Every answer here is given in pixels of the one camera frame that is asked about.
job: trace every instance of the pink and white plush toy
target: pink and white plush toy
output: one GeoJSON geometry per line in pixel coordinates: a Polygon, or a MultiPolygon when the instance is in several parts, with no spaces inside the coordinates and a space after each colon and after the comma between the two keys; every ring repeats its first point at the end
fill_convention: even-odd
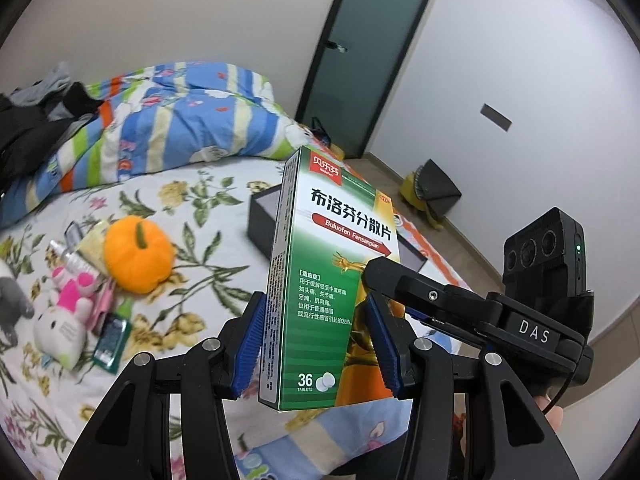
{"type": "Polygon", "coordinates": [[[41,352],[72,370],[84,347],[85,323],[100,283],[86,272],[75,277],[64,267],[55,269],[52,278],[57,288],[50,295],[53,306],[36,319],[35,343],[41,352]]]}

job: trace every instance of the ibuprofen tablet box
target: ibuprofen tablet box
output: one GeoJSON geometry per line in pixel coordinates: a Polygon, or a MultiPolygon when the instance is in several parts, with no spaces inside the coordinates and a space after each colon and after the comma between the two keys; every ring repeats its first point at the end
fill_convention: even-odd
{"type": "Polygon", "coordinates": [[[285,411],[390,396],[356,308],[362,271],[379,256],[399,262],[390,198],[300,148],[285,165],[278,204],[260,402],[285,411]]]}

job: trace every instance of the pumpkin stem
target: pumpkin stem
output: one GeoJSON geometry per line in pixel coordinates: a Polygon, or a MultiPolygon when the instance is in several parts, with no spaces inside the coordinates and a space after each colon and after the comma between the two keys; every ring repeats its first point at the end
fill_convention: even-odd
{"type": "Polygon", "coordinates": [[[142,222],[136,224],[136,245],[139,249],[146,249],[145,232],[142,230],[142,222]]]}

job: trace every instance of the door handle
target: door handle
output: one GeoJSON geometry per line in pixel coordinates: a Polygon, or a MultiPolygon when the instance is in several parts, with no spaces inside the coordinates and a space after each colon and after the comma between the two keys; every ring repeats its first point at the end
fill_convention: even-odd
{"type": "Polygon", "coordinates": [[[329,49],[329,50],[337,50],[338,52],[340,52],[341,54],[346,53],[349,49],[346,48],[345,46],[341,46],[338,45],[337,43],[335,43],[335,41],[331,41],[331,40],[327,40],[325,46],[329,49]]]}

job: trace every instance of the open gray box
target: open gray box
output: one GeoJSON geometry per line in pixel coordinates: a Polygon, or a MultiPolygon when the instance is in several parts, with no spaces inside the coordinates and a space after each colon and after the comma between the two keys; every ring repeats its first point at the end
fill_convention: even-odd
{"type": "MultiPolygon", "coordinates": [[[[276,232],[276,215],[282,185],[255,193],[249,204],[249,239],[260,252],[271,259],[271,246],[276,232]]],[[[413,247],[402,235],[398,234],[400,262],[411,270],[419,272],[427,258],[413,247]]]]}

